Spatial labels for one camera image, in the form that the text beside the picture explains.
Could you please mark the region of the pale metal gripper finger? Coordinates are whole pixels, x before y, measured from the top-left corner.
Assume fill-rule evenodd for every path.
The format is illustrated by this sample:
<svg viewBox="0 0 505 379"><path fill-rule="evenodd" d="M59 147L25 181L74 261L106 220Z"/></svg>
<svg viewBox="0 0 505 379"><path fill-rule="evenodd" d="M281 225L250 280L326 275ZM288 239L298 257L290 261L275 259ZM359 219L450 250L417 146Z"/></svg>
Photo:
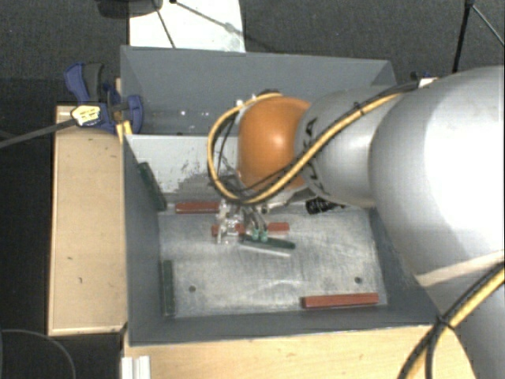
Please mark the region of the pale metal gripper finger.
<svg viewBox="0 0 505 379"><path fill-rule="evenodd" d="M236 207L227 200L221 200L219 203L217 224L219 226L231 226L236 223Z"/></svg>
<svg viewBox="0 0 505 379"><path fill-rule="evenodd" d="M236 241L241 236L241 224L214 225L214 238L217 244L227 244Z"/></svg>

